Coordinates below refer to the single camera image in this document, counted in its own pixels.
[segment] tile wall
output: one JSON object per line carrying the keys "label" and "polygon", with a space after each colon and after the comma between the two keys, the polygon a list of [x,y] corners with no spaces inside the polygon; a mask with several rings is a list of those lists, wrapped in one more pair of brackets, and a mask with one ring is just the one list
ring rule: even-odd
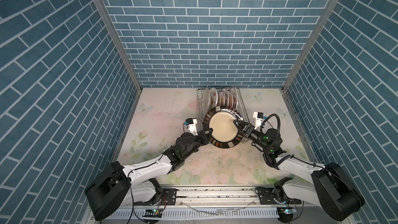
{"label": "tile wall", "polygon": [[0,0],[0,223],[79,223],[136,93],[92,0]]}
{"label": "tile wall", "polygon": [[103,0],[144,87],[281,87],[327,0]]}
{"label": "tile wall", "polygon": [[340,0],[291,87],[319,160],[366,200],[358,223],[397,223],[398,0]]}

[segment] decorated plate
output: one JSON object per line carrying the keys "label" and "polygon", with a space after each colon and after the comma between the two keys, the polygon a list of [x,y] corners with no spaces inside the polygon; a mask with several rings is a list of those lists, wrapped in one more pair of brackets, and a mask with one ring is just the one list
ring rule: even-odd
{"label": "decorated plate", "polygon": [[220,106],[225,105],[225,94],[223,91],[220,91]]}
{"label": "decorated plate", "polygon": [[232,96],[232,92],[231,91],[227,91],[228,92],[228,103],[226,103],[226,105],[233,107],[234,104],[234,97]]}
{"label": "decorated plate", "polygon": [[223,87],[223,88],[221,89],[221,91],[223,91],[223,92],[224,92],[224,95],[225,95],[224,105],[228,105],[228,90],[227,90],[225,87]]}
{"label": "decorated plate", "polygon": [[229,91],[232,92],[232,97],[233,97],[233,103],[232,103],[232,107],[236,108],[238,106],[238,96],[236,95],[236,88],[231,87],[229,89]]}
{"label": "decorated plate", "polygon": [[210,88],[210,107],[213,108],[217,105],[218,92],[216,88]]}
{"label": "decorated plate", "polygon": [[217,106],[210,109],[203,123],[205,129],[213,128],[210,142],[222,149],[228,149],[241,142],[243,136],[238,133],[234,120],[243,120],[242,115],[230,106]]}

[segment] metal frame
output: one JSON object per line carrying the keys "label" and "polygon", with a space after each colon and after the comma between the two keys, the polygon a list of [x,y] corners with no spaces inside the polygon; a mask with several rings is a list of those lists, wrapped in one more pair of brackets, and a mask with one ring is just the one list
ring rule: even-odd
{"label": "metal frame", "polygon": [[123,129],[123,132],[122,132],[122,135],[120,136],[120,140],[119,140],[119,142],[117,144],[117,147],[115,149],[115,152],[114,152],[114,154],[112,156],[111,163],[112,162],[116,162],[117,158],[119,157],[120,150],[122,149],[123,141],[124,141],[124,139],[126,137],[127,131],[129,130],[130,123],[131,123],[132,117],[134,115],[135,109],[137,108],[140,96],[141,96],[141,92],[138,92],[137,96],[135,97],[134,103],[133,103],[133,105],[132,105],[132,107],[130,109],[129,118],[127,119],[127,122],[126,122],[126,124],[124,126],[124,129]]}
{"label": "metal frame", "polygon": [[312,146],[310,145],[310,141],[308,139],[307,134],[302,127],[301,121],[296,113],[296,110],[293,108],[292,104],[290,103],[289,96],[285,91],[282,89],[280,90],[283,100],[285,101],[285,105],[287,107],[288,112],[290,113],[290,117],[292,118],[293,123],[295,124],[296,130],[298,132],[298,136],[301,139],[301,143],[308,155],[308,159],[310,161],[319,162],[318,157],[316,156]]}
{"label": "metal frame", "polygon": [[321,16],[318,19],[313,31],[311,32],[307,42],[304,44],[304,47],[301,50],[300,55],[297,58],[296,63],[292,67],[292,71],[286,78],[286,81],[282,85],[282,89],[286,91],[293,82],[294,77],[296,76],[297,72],[299,71],[301,65],[304,63],[305,59],[307,58],[308,53],[310,52],[311,48],[314,46],[316,39],[318,38],[319,34],[321,33],[323,27],[325,26],[327,20],[329,19],[331,13],[333,12],[334,8],[336,7],[339,0],[328,0],[325,5],[324,10],[321,13]]}
{"label": "metal frame", "polygon": [[138,92],[140,93],[142,91],[142,87],[140,84],[140,81],[138,80],[137,76],[135,75],[134,69],[132,68],[131,62],[129,57],[127,56],[126,50],[124,49],[122,42],[119,38],[119,35],[116,32],[116,29],[112,23],[111,17],[108,14],[108,11],[103,3],[102,0],[93,0],[94,5],[96,6],[98,13],[105,24],[105,27],[107,28],[109,35],[112,38],[112,41],[117,49],[117,52],[119,53],[126,69],[127,72],[129,73],[132,82],[134,85],[137,87]]}
{"label": "metal frame", "polygon": [[[255,208],[204,208],[198,207],[193,209],[188,209],[184,206],[184,209],[176,208],[175,206],[168,206],[165,211],[162,212],[161,218],[145,217],[145,220],[168,220],[168,221],[179,221],[183,219],[184,221],[192,220],[214,220],[214,219],[247,219],[247,218],[278,218],[278,210],[276,207],[255,207]],[[135,213],[138,217],[142,218],[143,213],[147,207],[135,206]],[[107,217],[105,220],[127,220],[131,214],[131,208],[119,208],[111,216]]]}

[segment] black robotic arm joint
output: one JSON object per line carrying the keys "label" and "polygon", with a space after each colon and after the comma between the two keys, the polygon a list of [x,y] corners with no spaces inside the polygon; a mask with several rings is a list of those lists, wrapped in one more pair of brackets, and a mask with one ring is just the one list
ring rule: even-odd
{"label": "black robotic arm joint", "polygon": [[198,132],[196,136],[189,132],[185,132],[181,137],[177,138],[174,146],[168,148],[164,155],[166,155],[172,164],[172,168],[169,173],[176,171],[184,165],[185,159],[197,152],[201,146],[209,143],[209,137],[213,129],[202,130]]}
{"label": "black robotic arm joint", "polygon": [[103,220],[122,203],[131,185],[119,162],[113,162],[84,190],[96,220]]}
{"label": "black robotic arm joint", "polygon": [[338,164],[327,164],[311,177],[322,208],[333,219],[342,221],[365,204],[358,188]]}

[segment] wire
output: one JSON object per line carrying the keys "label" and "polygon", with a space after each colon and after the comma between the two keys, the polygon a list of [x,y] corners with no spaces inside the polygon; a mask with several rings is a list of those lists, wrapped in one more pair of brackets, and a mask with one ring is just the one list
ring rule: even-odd
{"label": "wire", "polygon": [[203,123],[203,121],[202,121],[201,119],[199,119],[199,118],[192,118],[192,119],[197,119],[197,120],[199,120],[199,121],[202,123],[202,128],[205,127],[205,123]]}
{"label": "wire", "polygon": [[[253,200],[252,202],[249,202],[249,204],[247,204],[245,207],[235,209],[235,210],[233,210],[233,211],[231,211],[231,212],[234,213],[234,212],[237,212],[237,211],[239,211],[239,210],[243,210],[243,209],[249,207],[253,202],[254,202],[254,200]],[[184,204],[184,205],[187,206],[188,208],[190,208],[190,209],[192,209],[193,211],[198,212],[198,213],[211,214],[211,215],[224,215],[224,213],[212,213],[212,212],[208,212],[208,211],[199,210],[199,209],[196,209],[196,208],[193,208],[193,207],[189,206],[189,205],[186,204],[185,202],[180,202],[180,203]]]}
{"label": "wire", "polygon": [[131,213],[130,213],[130,217],[129,217],[129,220],[127,221],[127,223],[126,224],[129,224],[129,222],[130,222],[130,220],[131,220],[131,217],[132,217],[132,214],[134,213],[134,215],[140,220],[140,221],[142,221],[142,222],[144,222],[144,223],[147,223],[146,221],[144,221],[143,219],[141,219],[141,218],[139,218],[137,215],[136,215],[136,213],[135,213],[135,211],[134,211],[134,197],[133,197],[133,195],[132,195],[132,190],[131,190],[131,184],[130,184],[130,194],[131,194],[131,199],[132,199],[132,204],[131,204]]}
{"label": "wire", "polygon": [[302,201],[302,206],[301,206],[301,212],[300,212],[300,214],[299,214],[296,218],[292,219],[291,222],[294,221],[294,220],[297,220],[298,218],[300,218],[300,216],[302,215],[302,212],[303,212],[303,211],[304,211],[304,201]]}
{"label": "wire", "polygon": [[166,209],[166,196],[165,195],[163,195],[163,196],[164,196],[164,207],[163,207],[163,209],[160,209],[160,211],[164,211]]}
{"label": "wire", "polygon": [[270,116],[266,117],[266,119],[265,119],[265,120],[261,123],[261,125],[260,125],[260,132],[261,132],[262,134],[265,134],[265,133],[263,132],[264,124],[265,124],[266,122],[268,122],[268,120],[269,120],[271,117],[276,117],[276,120],[277,120],[277,123],[278,123],[276,137],[278,137],[278,134],[279,134],[279,132],[280,132],[280,130],[281,130],[281,120],[280,120],[279,116],[278,116],[276,113],[273,113],[273,114],[271,114]]}
{"label": "wire", "polygon": [[[163,155],[164,155],[164,153],[162,153],[162,155],[160,156],[160,158],[158,159],[158,161],[160,161],[160,159],[163,157]],[[152,164],[155,164],[156,162],[154,162],[154,163],[151,163],[150,165],[147,165],[147,166],[144,166],[144,167],[140,167],[140,168],[137,168],[137,169],[143,169],[143,168],[146,168],[146,167],[149,167],[149,166],[151,166]],[[132,169],[131,171],[129,171],[129,173],[127,174],[127,178],[130,176],[130,173],[131,172],[133,172],[133,171],[135,171],[135,170],[137,170],[137,169]],[[132,195],[132,190],[131,190],[131,184],[130,184],[130,193],[131,193],[131,199],[132,199],[132,206],[131,206],[131,208],[132,208],[132,212],[130,213],[130,217],[129,217],[129,220],[127,221],[127,224],[129,224],[129,222],[130,222],[130,220],[131,220],[131,217],[132,217],[132,214],[134,213],[134,215],[140,220],[140,221],[142,221],[142,222],[144,222],[144,223],[147,223],[146,221],[144,221],[143,219],[141,219],[141,218],[139,218],[138,216],[137,216],[137,214],[135,213],[135,211],[134,211],[134,197],[133,197],[133,195]],[[166,196],[164,197],[164,209],[166,209]]]}
{"label": "wire", "polygon": [[266,157],[266,153],[264,152],[263,153],[263,157],[264,157],[264,161],[266,162],[266,164],[269,166],[269,167],[273,167],[273,168],[275,168],[275,167],[278,167],[283,161],[285,161],[286,159],[288,159],[288,158],[293,158],[295,155],[287,155],[287,156],[285,156],[285,157],[283,157],[281,160],[279,160],[279,162],[277,162],[277,163],[275,163],[275,164],[271,164],[271,163],[269,163],[269,161],[268,161],[268,159],[267,159],[267,157]]}
{"label": "wire", "polygon": [[335,175],[333,172],[331,172],[330,170],[326,169],[325,167],[318,166],[318,165],[316,165],[315,163],[307,163],[306,161],[301,160],[301,159],[299,159],[299,158],[297,158],[297,157],[293,157],[293,158],[295,158],[295,159],[297,159],[297,160],[299,160],[299,161],[301,161],[301,162],[303,162],[303,163],[309,164],[309,165],[311,165],[311,166],[319,167],[319,168],[325,169],[327,172],[329,172],[330,174],[334,175],[334,176],[337,177],[341,182],[343,182],[350,190],[354,191],[345,181],[343,181],[341,178],[339,178],[337,175]]}
{"label": "wire", "polygon": [[267,121],[267,123],[268,123],[268,124],[269,124],[269,125],[272,127],[272,129],[273,129],[273,126],[272,126],[272,124],[271,124],[270,122],[268,122],[268,121]]}

